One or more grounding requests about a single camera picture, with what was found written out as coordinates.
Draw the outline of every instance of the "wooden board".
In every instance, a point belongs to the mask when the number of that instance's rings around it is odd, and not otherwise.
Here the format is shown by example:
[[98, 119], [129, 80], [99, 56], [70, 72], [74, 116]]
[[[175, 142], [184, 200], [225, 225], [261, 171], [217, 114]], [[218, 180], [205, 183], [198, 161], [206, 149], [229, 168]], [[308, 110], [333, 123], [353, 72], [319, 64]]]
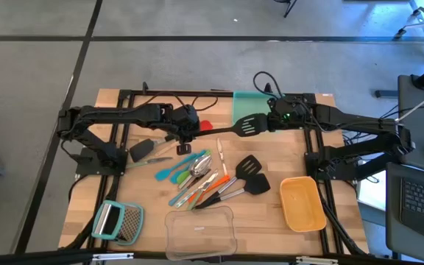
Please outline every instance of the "wooden board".
[[[99, 90], [96, 106], [115, 107], [119, 90]], [[150, 96], [136, 96], [135, 105], [149, 99]], [[317, 94], [317, 101], [321, 104], [335, 105], [333, 95]], [[191, 103], [193, 97], [181, 97], [186, 103]], [[195, 104], [201, 108], [212, 103], [211, 98], [199, 98]], [[159, 96], [152, 102], [168, 102], [174, 107], [179, 107], [179, 102], [172, 96]], [[231, 124], [232, 99], [219, 98], [216, 106], [199, 113], [201, 120], [209, 120], [214, 128], [228, 127]], [[95, 125], [90, 130], [99, 137], [107, 140], [110, 134], [110, 125]], [[151, 131], [131, 125], [127, 148], [146, 138], [161, 137], [165, 132]], [[222, 176], [222, 166], [216, 151], [216, 138], [219, 137], [224, 149], [225, 163], [228, 173], [233, 175], [237, 163], [246, 156], [253, 154], [263, 165], [262, 172], [267, 176], [271, 190], [265, 194], [240, 196], [221, 202], [220, 205], [229, 206], [234, 215], [233, 226], [238, 240], [236, 253], [240, 254], [273, 254], [273, 255], [319, 255], [322, 248], [319, 233], [297, 233], [290, 230], [284, 220], [280, 204], [280, 182], [287, 177], [305, 175], [303, 154], [305, 150], [305, 137], [302, 130], [289, 130], [281, 132], [265, 132], [260, 135], [240, 138], [233, 133], [207, 135], [194, 140], [191, 145], [193, 152], [202, 149], [213, 151], [212, 169], [219, 169]], [[324, 133], [325, 145], [342, 146], [340, 131]], [[169, 144], [159, 146], [161, 150]], [[175, 149], [170, 149], [162, 156], [172, 156], [174, 159], [150, 166], [126, 170], [119, 187], [117, 200], [119, 202], [135, 202], [145, 209], [144, 227], [137, 242], [128, 247], [109, 244], [109, 250], [122, 251], [151, 251], [164, 252], [166, 247], [165, 215], [176, 208], [168, 206], [168, 201], [177, 194], [177, 186], [164, 180], [158, 182], [154, 175], [158, 170], [173, 166], [183, 158], [178, 157]], [[333, 194], [336, 202], [338, 217], [348, 234], [364, 251], [368, 251], [364, 228], [356, 202], [355, 191], [342, 181], [332, 181]], [[235, 190], [243, 186], [239, 180], [230, 187]], [[71, 203], [68, 207], [66, 220], [60, 238], [60, 247], [69, 244], [76, 234], [81, 231], [93, 214], [99, 177], [87, 177], [80, 182], [73, 191]], [[330, 250], [335, 251], [333, 233], [328, 222], [327, 231]]]

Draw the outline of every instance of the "laptop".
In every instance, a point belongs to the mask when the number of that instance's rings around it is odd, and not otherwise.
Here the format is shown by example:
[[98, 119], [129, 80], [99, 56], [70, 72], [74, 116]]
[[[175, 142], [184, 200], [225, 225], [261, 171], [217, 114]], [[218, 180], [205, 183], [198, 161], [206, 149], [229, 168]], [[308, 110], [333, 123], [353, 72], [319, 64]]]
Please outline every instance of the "laptop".
[[400, 178], [400, 222], [424, 235], [424, 171], [391, 164], [386, 173]]

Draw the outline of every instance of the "gray floor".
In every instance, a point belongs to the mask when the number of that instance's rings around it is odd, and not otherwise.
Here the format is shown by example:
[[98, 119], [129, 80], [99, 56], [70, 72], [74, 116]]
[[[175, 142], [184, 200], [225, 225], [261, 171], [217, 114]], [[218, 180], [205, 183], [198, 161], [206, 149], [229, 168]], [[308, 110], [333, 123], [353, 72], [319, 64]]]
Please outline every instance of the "gray floor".
[[[0, 34], [84, 35], [94, 3], [0, 0]], [[284, 10], [258, 0], [105, 0], [94, 34], [383, 37], [411, 13], [403, 1], [300, 0], [287, 19]], [[0, 43], [0, 254], [10, 251], [79, 50], [78, 42]], [[91, 43], [73, 105], [93, 104], [99, 88], [139, 89], [143, 81], [151, 89], [252, 90], [261, 70], [285, 92], [334, 93], [341, 110], [379, 116], [396, 100], [373, 91], [423, 73], [424, 43]], [[57, 153], [29, 251], [57, 247], [74, 168]]]

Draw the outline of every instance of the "transparent lid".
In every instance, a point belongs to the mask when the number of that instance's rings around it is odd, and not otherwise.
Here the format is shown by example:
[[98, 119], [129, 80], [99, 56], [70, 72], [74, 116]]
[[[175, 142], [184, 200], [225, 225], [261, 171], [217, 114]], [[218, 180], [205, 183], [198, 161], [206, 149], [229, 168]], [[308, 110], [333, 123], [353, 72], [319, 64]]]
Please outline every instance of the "transparent lid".
[[165, 219], [166, 257], [171, 261], [232, 255], [236, 251], [233, 212], [227, 206], [172, 211]]

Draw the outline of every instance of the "red object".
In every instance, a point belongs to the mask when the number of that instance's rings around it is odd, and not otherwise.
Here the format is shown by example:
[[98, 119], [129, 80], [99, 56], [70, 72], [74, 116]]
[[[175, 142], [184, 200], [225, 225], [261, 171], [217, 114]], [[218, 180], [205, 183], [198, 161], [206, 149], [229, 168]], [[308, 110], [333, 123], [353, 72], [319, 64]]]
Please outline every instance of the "red object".
[[200, 130], [212, 130], [213, 126], [212, 123], [210, 121], [201, 121], [200, 122]]

